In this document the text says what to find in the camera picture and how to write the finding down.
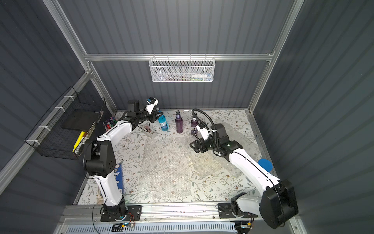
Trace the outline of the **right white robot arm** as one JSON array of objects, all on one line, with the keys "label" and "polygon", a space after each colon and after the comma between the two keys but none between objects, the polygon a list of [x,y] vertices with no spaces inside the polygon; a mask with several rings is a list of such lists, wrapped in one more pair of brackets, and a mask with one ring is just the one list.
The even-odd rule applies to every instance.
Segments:
[{"label": "right white robot arm", "polygon": [[231,199],[228,208],[220,205],[219,211],[223,218],[258,215],[270,228],[277,229],[298,214],[292,183],[288,180],[279,180],[252,159],[240,143],[229,139],[222,124],[208,128],[200,123],[194,128],[194,136],[196,140],[190,147],[196,153],[211,150],[214,155],[224,158],[237,167],[260,194],[256,197],[240,193]]}]

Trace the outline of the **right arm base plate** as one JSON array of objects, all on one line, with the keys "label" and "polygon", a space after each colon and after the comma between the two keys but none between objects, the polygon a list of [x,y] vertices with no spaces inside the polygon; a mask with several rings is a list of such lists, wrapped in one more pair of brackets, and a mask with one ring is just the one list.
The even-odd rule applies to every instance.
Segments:
[{"label": "right arm base plate", "polygon": [[257,218],[257,214],[252,214],[248,212],[235,212],[231,207],[231,203],[218,203],[215,205],[215,208],[218,210],[220,219],[230,219],[230,218]]}]

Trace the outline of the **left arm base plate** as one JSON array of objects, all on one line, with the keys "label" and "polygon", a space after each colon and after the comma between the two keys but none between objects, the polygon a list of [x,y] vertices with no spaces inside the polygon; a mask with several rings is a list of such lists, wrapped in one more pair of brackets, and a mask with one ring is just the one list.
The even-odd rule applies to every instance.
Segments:
[{"label": "left arm base plate", "polygon": [[139,221],[142,214],[141,205],[130,205],[126,207],[103,205],[100,209],[101,222],[111,221]]}]

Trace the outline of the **blue liquid glass bottle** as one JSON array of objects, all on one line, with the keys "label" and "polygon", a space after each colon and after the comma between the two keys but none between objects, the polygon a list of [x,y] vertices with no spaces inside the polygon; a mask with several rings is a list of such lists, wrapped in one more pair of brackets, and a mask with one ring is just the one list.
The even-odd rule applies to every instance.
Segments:
[{"label": "blue liquid glass bottle", "polygon": [[164,116],[164,114],[160,114],[160,117],[158,118],[158,122],[160,124],[160,127],[161,127],[161,130],[166,132],[168,131],[169,129],[169,126],[168,126],[168,123],[167,123],[167,120],[166,120],[166,117]]}]

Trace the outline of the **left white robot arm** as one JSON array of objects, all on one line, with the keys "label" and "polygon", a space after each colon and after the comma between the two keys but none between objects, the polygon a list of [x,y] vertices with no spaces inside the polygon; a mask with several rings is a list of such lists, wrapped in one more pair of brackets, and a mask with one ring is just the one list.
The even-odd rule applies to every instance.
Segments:
[{"label": "left white robot arm", "polygon": [[104,198],[103,214],[110,215],[112,219],[123,220],[128,213],[125,199],[120,193],[115,179],[114,147],[139,124],[145,121],[154,123],[158,120],[161,116],[161,113],[156,109],[158,103],[156,98],[150,97],[147,99],[145,108],[141,110],[139,100],[128,101],[127,112],[109,131],[94,139],[88,147],[90,152],[85,154],[83,167],[96,181]]}]

